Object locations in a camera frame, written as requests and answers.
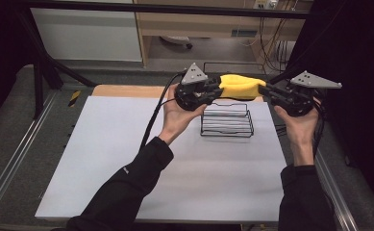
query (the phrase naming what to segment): yellow object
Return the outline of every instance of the yellow object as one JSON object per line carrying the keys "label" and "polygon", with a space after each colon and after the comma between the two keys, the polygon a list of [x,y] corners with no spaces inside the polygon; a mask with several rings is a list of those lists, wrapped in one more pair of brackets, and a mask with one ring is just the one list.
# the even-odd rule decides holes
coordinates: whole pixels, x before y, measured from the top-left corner
{"label": "yellow object", "polygon": [[223,89],[220,97],[231,97],[236,99],[254,99],[259,94],[259,85],[265,86],[265,81],[244,77],[241,75],[227,74],[220,76],[219,87]]}

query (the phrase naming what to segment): person's left hand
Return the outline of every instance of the person's left hand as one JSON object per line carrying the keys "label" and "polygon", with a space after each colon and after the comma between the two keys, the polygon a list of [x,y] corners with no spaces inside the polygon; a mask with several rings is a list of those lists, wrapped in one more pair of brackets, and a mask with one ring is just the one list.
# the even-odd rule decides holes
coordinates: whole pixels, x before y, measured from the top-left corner
{"label": "person's left hand", "polygon": [[[168,100],[175,97],[175,89],[178,84],[172,85],[168,89]],[[181,133],[183,133],[189,123],[197,116],[204,113],[206,104],[201,105],[193,112],[182,109],[175,100],[171,100],[163,105],[163,126],[159,138],[170,145]]]}

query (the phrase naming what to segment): white table surface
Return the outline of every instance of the white table surface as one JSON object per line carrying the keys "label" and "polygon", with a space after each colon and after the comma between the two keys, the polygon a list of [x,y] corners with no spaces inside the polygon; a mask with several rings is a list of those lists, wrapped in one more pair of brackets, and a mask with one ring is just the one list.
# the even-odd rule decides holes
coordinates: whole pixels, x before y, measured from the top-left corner
{"label": "white table surface", "polygon": [[[90,96],[75,126],[36,217],[80,215],[97,190],[130,163],[158,99]],[[174,160],[147,195],[137,221],[277,221],[286,166],[266,103],[248,102],[254,136],[206,138],[200,118],[171,145]],[[151,137],[162,128],[162,110]]]}

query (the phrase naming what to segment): hand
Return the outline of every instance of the hand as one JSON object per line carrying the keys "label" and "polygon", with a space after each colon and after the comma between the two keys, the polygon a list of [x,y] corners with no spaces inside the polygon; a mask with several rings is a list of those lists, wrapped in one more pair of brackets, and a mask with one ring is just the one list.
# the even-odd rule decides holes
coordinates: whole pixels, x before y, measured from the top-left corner
{"label": "hand", "polygon": [[318,121],[318,111],[313,108],[306,115],[292,117],[280,106],[275,106],[274,110],[286,124],[294,165],[313,165],[312,136]]}
{"label": "hand", "polygon": [[[172,85],[168,89],[168,99],[175,97],[175,89],[178,85]],[[171,100],[163,105],[163,127],[159,138],[170,145],[181,133],[183,133],[189,123],[197,116],[204,113],[207,105],[201,105],[193,112],[182,109],[175,100]]]}

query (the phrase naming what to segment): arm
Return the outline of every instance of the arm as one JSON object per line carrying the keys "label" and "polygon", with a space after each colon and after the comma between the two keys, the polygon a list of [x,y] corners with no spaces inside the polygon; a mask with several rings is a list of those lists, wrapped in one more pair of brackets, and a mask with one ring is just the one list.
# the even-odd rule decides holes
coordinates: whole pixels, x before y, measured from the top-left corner
{"label": "arm", "polygon": [[[174,97],[175,88],[169,88],[169,99]],[[68,221],[67,230],[131,230],[142,199],[154,189],[161,171],[173,159],[168,146],[205,107],[187,112],[174,100],[165,103],[160,134],[99,189],[82,214]]]}
{"label": "arm", "polygon": [[284,197],[280,205],[279,230],[337,230],[334,208],[321,187],[312,153],[312,134],[318,112],[291,117],[279,107],[276,113],[287,126],[294,163],[281,173]]}

